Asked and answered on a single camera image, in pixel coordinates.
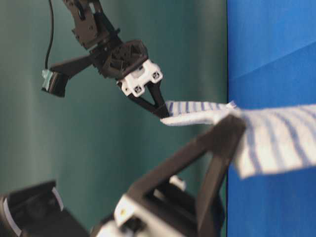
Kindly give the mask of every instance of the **blue fabric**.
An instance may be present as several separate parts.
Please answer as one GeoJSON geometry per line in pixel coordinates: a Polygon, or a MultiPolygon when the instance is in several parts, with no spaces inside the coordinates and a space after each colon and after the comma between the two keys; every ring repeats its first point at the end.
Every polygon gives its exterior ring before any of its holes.
{"type": "MultiPolygon", "coordinates": [[[[228,0],[229,100],[316,103],[316,1],[228,0]]],[[[229,237],[316,235],[316,168],[228,179],[229,237]]]]}

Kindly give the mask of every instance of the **robotic arm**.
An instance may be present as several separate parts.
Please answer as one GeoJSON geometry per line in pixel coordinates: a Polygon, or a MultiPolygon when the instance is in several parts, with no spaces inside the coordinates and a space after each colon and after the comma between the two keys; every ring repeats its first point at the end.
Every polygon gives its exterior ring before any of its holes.
{"type": "Polygon", "coordinates": [[[117,85],[130,100],[159,118],[168,117],[169,112],[159,88],[163,74],[159,66],[149,59],[142,41],[122,42],[118,37],[120,30],[116,30],[110,23],[99,0],[63,2],[75,21],[72,31],[81,46],[89,50],[89,55],[57,63],[49,70],[44,70],[42,74],[45,81],[42,90],[64,97],[68,80],[93,65],[104,78],[115,78],[117,85]],[[141,97],[145,93],[145,87],[151,93],[155,104],[141,97]]]}
{"type": "MultiPolygon", "coordinates": [[[[219,237],[225,219],[219,190],[244,130],[244,122],[229,115],[196,137],[134,182],[90,237],[219,237]],[[205,153],[213,158],[194,198],[174,175],[205,153]]],[[[89,236],[64,208],[54,182],[0,196],[0,234],[89,236]]]]}

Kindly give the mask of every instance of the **black cable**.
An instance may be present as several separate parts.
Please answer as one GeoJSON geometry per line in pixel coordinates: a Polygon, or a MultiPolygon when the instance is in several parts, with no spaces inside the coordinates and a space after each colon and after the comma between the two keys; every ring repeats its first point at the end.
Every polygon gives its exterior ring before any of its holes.
{"type": "Polygon", "coordinates": [[[48,0],[49,3],[49,9],[50,9],[50,42],[48,46],[48,50],[46,53],[46,58],[45,58],[45,69],[48,69],[48,58],[50,54],[51,47],[53,45],[53,38],[54,38],[54,12],[53,12],[53,6],[51,4],[51,0],[48,0]]]}

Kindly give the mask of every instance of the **towel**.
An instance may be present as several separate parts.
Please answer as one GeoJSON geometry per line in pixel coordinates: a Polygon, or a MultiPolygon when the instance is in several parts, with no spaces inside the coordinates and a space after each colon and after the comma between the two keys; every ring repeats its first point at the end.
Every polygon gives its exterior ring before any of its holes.
{"type": "Polygon", "coordinates": [[[228,114],[242,118],[246,131],[234,157],[241,178],[284,173],[316,165],[316,105],[241,110],[231,102],[167,102],[166,125],[216,124],[228,114]]]}

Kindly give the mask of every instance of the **teal backdrop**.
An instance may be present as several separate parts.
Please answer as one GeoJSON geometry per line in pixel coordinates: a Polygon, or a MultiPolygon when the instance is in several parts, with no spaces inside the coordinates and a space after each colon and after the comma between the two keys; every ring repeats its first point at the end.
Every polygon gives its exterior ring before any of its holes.
{"type": "MultiPolygon", "coordinates": [[[[161,67],[165,99],[226,102],[226,1],[101,2],[120,37],[141,39],[161,67]]],[[[70,12],[61,0],[53,7],[50,64],[85,55],[70,12]]],[[[41,92],[48,1],[2,0],[0,22],[0,193],[56,179],[65,205],[90,229],[135,179],[207,129],[162,125],[93,67],[71,79],[64,99],[41,92]]],[[[197,192],[206,162],[182,174],[189,191],[197,192]]]]}

